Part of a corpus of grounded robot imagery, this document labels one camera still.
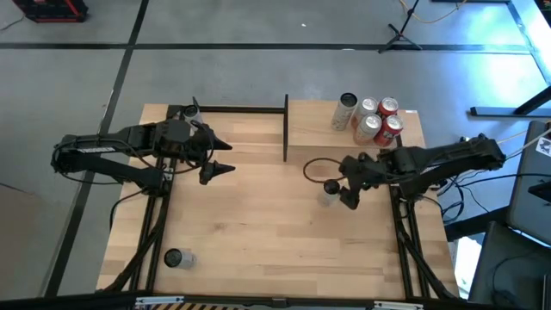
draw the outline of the gray floor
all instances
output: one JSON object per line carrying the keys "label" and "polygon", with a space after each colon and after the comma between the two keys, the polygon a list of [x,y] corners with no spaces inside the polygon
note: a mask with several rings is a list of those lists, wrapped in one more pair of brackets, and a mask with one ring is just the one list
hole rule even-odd
{"label": "gray floor", "polygon": [[[124,43],[133,27],[139,0],[88,0],[90,20],[83,24],[34,24],[24,21],[0,33],[0,42]],[[551,30],[531,0],[515,0],[542,53]],[[423,0],[418,14],[433,19],[455,7]],[[0,3],[0,26],[19,16],[11,2]],[[141,43],[385,43],[405,19],[398,0],[242,0],[150,1]],[[514,44],[523,37],[503,4],[466,4],[436,24],[412,21],[406,33],[426,44]],[[36,211],[36,240],[14,242],[40,258],[41,272],[21,272],[19,284],[0,298],[36,295],[25,282],[42,283],[56,234],[65,224],[77,188],[53,174],[53,145],[66,133],[95,133],[102,118],[123,51],[0,50],[0,142],[4,146],[0,182],[32,193],[48,208]],[[112,122],[112,131],[135,124],[144,103],[279,107],[283,97],[336,99],[345,91],[359,96],[395,96],[403,109],[422,117],[428,146],[480,132],[497,140],[523,131],[526,120],[474,119],[473,105],[515,107],[546,86],[529,54],[358,51],[134,51]],[[523,138],[505,142],[505,153]],[[501,175],[516,171],[518,158]],[[502,207],[512,179],[473,186],[488,208]],[[92,292],[108,239],[108,212],[120,187],[92,188],[61,294]],[[458,199],[442,197],[444,205]],[[484,212],[468,196],[462,217]],[[13,206],[3,216],[18,212]],[[3,264],[25,270],[17,255]]]}

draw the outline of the tripod stand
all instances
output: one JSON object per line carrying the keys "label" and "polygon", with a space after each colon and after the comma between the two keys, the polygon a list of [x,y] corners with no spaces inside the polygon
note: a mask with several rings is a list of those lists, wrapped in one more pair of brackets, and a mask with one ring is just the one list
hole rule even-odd
{"label": "tripod stand", "polygon": [[406,22],[404,22],[404,26],[402,26],[402,29],[400,31],[398,31],[398,29],[393,24],[388,24],[388,26],[394,31],[394,37],[382,49],[378,51],[379,53],[384,53],[388,51],[393,47],[394,42],[400,41],[400,40],[410,43],[419,51],[423,50],[423,48],[420,47],[419,44],[413,42],[412,40],[409,40],[407,37],[404,36],[404,30],[406,30],[407,23],[412,18],[413,12],[415,11],[415,8],[417,7],[418,3],[419,3],[419,0],[415,0],[413,7],[407,10]]}

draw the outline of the wooden table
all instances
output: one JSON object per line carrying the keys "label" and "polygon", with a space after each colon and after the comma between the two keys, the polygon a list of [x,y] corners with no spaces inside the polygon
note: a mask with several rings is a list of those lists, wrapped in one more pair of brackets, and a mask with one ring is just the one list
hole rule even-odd
{"label": "wooden table", "polygon": [[[163,121],[166,104],[146,104],[140,123]],[[424,146],[415,111],[401,112],[404,146]],[[173,247],[198,258],[192,270],[169,269],[159,260],[155,291],[194,295],[403,299],[397,241],[388,186],[361,193],[356,211],[338,203],[322,208],[319,184],[302,166],[283,163],[283,115],[203,113],[216,135],[233,146],[214,159],[235,165],[229,174],[199,184],[195,171],[176,176],[161,255]],[[131,164],[141,166],[137,160]],[[314,177],[337,177],[334,169],[311,169]],[[123,186],[121,196],[137,191]],[[435,198],[433,192],[426,194]],[[147,197],[118,207],[98,288],[110,284],[136,250]],[[457,295],[438,206],[416,204],[426,261]],[[143,276],[149,265],[147,258]],[[419,292],[410,258],[414,291]]]}

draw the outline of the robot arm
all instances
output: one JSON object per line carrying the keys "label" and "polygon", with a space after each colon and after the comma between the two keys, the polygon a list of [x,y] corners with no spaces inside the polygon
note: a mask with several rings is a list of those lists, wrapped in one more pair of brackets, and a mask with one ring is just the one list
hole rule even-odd
{"label": "robot arm", "polygon": [[504,162],[505,155],[496,141],[484,134],[466,142],[430,149],[398,147],[379,154],[376,161],[363,152],[358,158],[347,156],[339,166],[350,186],[340,189],[340,200],[354,210],[360,201],[360,189],[396,183],[402,196],[412,199],[433,183],[464,171],[497,170]]}
{"label": "robot arm", "polygon": [[186,162],[191,171],[201,167],[200,183],[207,184],[219,174],[235,170],[235,167],[209,163],[214,150],[231,150],[232,147],[214,135],[207,125],[192,121],[197,127],[190,136],[190,125],[182,120],[166,120],[158,123],[125,127],[118,133],[105,135],[66,135],[55,146],[51,165],[56,172],[66,174],[94,171],[111,176],[117,182],[135,182],[148,195],[162,195],[165,174],[184,171],[163,171],[150,164],[143,169],[120,164],[97,156],[103,153],[123,153],[143,159],[145,156],[177,158]]}

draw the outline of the white can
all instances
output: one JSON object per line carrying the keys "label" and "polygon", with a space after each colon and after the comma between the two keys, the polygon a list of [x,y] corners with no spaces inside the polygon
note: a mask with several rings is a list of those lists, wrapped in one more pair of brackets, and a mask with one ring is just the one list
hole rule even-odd
{"label": "white can", "polygon": [[164,254],[164,264],[170,268],[190,270],[196,262],[197,257],[190,251],[170,249]]}
{"label": "white can", "polygon": [[382,119],[376,114],[363,117],[354,133],[354,142],[359,146],[366,146],[373,141],[374,136],[381,130]]}
{"label": "white can", "polygon": [[337,180],[327,180],[324,182],[324,188],[318,195],[318,203],[322,207],[329,207],[338,198],[338,191],[341,186]]}
{"label": "white can", "polygon": [[339,131],[346,129],[346,125],[348,125],[357,104],[358,98],[354,94],[342,94],[331,120],[331,128]]}

